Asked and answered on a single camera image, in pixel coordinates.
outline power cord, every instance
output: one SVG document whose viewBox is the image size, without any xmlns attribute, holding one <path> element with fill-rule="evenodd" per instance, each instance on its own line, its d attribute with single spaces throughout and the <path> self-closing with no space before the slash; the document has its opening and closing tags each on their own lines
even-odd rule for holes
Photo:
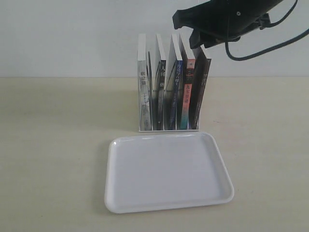
<svg viewBox="0 0 309 232">
<path fill-rule="evenodd" d="M 280 24 L 281 22 L 283 22 L 290 14 L 291 12 L 294 10 L 294 8 L 296 7 L 297 5 L 297 2 L 298 0 L 296 0 L 296 2 L 294 3 L 294 5 L 292 6 L 292 8 L 288 11 L 288 13 L 281 19 L 279 20 L 278 22 L 276 23 L 272 23 L 272 24 L 268 24 L 268 25 L 263 25 L 264 27 L 268 27 L 268 28 L 271 28 L 271 27 L 274 27 L 278 24 Z M 227 34 L 226 34 L 226 41 L 225 41 L 225 51 L 226 51 L 226 54 L 227 56 L 232 59 L 232 60 L 235 60 L 235 61 L 244 61 L 244 60 L 249 60 L 249 59 L 252 59 L 252 58 L 255 58 L 255 57 L 258 57 L 258 56 L 261 56 L 265 53 L 268 53 L 268 52 L 271 52 L 271 51 L 274 51 L 274 50 L 277 50 L 279 48 L 282 48 L 282 47 L 285 47 L 287 45 L 290 45 L 292 43 L 295 43 L 301 39 L 303 39 L 305 36 L 307 36 L 309 34 L 309 29 L 306 30 L 305 32 L 301 33 L 300 35 L 288 40 L 288 41 L 285 41 L 283 43 L 280 43 L 278 45 L 275 45 L 275 46 L 272 46 L 272 47 L 269 47 L 265 50 L 262 50 L 260 52 L 257 52 L 257 53 L 254 53 L 252 55 L 249 55 L 249 56 L 245 56 L 245 57 L 234 57 L 230 51 L 229 51 L 229 46 L 228 46 L 228 43 L 229 43 L 229 37 L 228 37 L 228 34 L 229 34 L 229 18 L 228 18 L 228 21 L 227 21 Z"/>
</svg>

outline table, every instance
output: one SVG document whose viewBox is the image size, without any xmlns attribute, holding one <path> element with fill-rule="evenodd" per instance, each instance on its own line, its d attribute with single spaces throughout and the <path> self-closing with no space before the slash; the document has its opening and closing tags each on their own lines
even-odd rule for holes
<svg viewBox="0 0 309 232">
<path fill-rule="evenodd" d="M 309 78 L 210 78 L 201 130 L 235 188 L 223 205 L 115 215 L 108 145 L 138 135 L 135 78 L 0 79 L 0 231 L 309 231 Z"/>
</svg>

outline white tray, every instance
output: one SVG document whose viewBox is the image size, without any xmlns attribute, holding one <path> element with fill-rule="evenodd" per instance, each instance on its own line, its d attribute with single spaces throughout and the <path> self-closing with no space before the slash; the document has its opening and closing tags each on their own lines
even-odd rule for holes
<svg viewBox="0 0 309 232">
<path fill-rule="evenodd" d="M 114 140 L 105 205 L 114 213 L 227 203 L 234 188 L 214 138 L 203 132 Z"/>
</svg>

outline book cover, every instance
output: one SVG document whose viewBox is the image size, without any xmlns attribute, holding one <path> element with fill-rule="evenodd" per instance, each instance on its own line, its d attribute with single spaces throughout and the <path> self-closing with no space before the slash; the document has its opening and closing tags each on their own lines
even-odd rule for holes
<svg viewBox="0 0 309 232">
<path fill-rule="evenodd" d="M 150 83 L 147 75 L 146 60 L 146 34 L 139 34 L 138 38 L 138 78 L 139 78 L 139 106 L 140 106 L 140 130 L 151 131 L 151 112 L 150 112 Z"/>
<path fill-rule="evenodd" d="M 176 128 L 175 118 L 177 111 L 179 82 L 183 71 L 183 59 L 180 53 L 177 35 L 172 34 L 169 48 L 169 62 L 166 87 L 166 127 L 168 130 Z"/>
<path fill-rule="evenodd" d="M 189 39 L 183 34 L 179 35 L 180 52 L 183 58 L 183 75 L 180 83 L 178 103 L 178 129 L 188 128 L 189 105 L 193 82 L 195 56 L 190 49 Z"/>
<path fill-rule="evenodd" d="M 163 129 L 163 100 L 164 100 L 164 85 L 165 85 L 165 73 L 166 73 L 166 56 L 163 48 L 161 35 L 156 35 L 156 47 L 155 47 L 155 114 L 156 130 Z"/>
<path fill-rule="evenodd" d="M 199 114 L 210 70 L 211 57 L 203 45 L 194 49 L 193 52 L 196 57 L 196 64 L 189 107 L 189 121 L 190 127 L 196 130 L 198 129 Z"/>
</svg>

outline white wall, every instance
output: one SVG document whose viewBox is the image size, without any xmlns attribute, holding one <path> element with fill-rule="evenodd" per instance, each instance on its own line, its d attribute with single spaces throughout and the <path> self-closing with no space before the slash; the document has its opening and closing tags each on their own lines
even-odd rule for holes
<svg viewBox="0 0 309 232">
<path fill-rule="evenodd" d="M 294 0 L 271 11 L 281 18 Z M 161 33 L 168 49 L 172 15 L 198 0 L 1 0 L 0 76 L 120 77 L 136 75 L 137 35 Z M 283 42 L 308 27 L 309 1 L 285 23 L 231 45 L 242 56 Z M 309 76 L 309 37 L 245 62 L 211 48 L 212 76 Z"/>
</svg>

